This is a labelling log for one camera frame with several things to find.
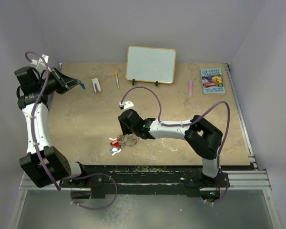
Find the metal keyring with keys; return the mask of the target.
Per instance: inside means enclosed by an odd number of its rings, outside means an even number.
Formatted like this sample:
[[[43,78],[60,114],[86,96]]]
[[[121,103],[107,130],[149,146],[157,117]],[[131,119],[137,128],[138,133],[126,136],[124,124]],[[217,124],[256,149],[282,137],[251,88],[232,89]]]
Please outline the metal keyring with keys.
[[[136,135],[118,135],[117,140],[121,147],[132,147],[138,143],[138,137]]]

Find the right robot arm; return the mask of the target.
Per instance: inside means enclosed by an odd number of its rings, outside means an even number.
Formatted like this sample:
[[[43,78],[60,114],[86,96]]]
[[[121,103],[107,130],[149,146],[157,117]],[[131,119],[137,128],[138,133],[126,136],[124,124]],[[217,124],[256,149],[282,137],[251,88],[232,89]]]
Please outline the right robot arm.
[[[133,109],[118,116],[124,135],[135,134],[141,139],[171,138],[186,141],[202,158],[203,183],[213,187],[219,182],[218,155],[226,136],[200,115],[191,120],[162,123],[155,118],[142,119]]]

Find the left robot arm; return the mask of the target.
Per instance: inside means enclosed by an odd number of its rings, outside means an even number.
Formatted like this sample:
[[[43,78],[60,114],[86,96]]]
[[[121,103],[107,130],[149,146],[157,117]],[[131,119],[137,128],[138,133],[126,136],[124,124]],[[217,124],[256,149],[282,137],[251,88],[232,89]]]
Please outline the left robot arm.
[[[62,74],[56,68],[48,71],[48,79],[42,78],[46,70],[39,73],[29,66],[14,73],[20,83],[16,91],[17,104],[25,117],[28,133],[27,154],[20,158],[20,167],[39,188],[68,178],[78,187],[87,185],[88,174],[82,171],[79,162],[70,163],[53,146],[48,128],[48,96],[53,92],[64,94],[82,85],[81,81]]]

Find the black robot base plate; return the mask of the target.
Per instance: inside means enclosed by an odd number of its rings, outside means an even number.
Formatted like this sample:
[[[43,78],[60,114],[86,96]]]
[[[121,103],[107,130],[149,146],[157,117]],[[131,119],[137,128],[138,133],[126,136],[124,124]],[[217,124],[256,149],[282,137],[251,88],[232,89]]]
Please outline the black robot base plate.
[[[63,188],[88,189],[93,198],[120,195],[186,195],[219,198],[220,189],[230,187],[227,173],[215,178],[202,173],[201,166],[113,166],[84,165],[83,173]]]

